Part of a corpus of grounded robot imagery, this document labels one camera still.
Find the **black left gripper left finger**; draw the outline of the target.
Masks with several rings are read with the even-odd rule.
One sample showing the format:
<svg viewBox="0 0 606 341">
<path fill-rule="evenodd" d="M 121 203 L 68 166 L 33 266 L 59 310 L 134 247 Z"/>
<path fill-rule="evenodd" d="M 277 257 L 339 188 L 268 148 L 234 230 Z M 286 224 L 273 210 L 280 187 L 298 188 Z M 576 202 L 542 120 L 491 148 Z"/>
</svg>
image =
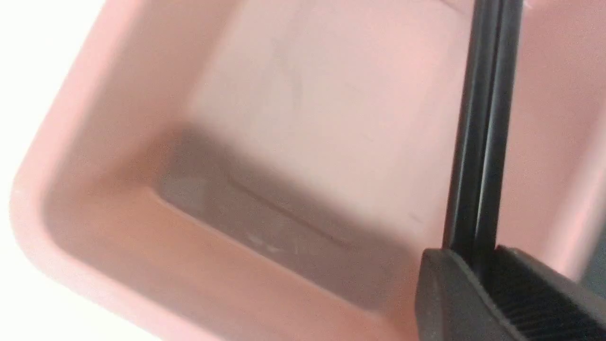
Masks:
<svg viewBox="0 0 606 341">
<path fill-rule="evenodd" d="M 524 341 L 467 263 L 450 250 L 426 249 L 415 296 L 421 341 Z"/>
</svg>

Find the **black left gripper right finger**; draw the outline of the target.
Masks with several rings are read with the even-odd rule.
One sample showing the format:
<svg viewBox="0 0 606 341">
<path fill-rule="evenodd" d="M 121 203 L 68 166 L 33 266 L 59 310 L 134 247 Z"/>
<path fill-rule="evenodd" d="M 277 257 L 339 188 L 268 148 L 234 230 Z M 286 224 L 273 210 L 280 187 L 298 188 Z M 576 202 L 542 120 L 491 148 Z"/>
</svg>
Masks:
<svg viewBox="0 0 606 341">
<path fill-rule="evenodd" d="M 525 341 L 603 341 L 605 300 L 534 257 L 498 246 L 490 296 Z"/>
</svg>

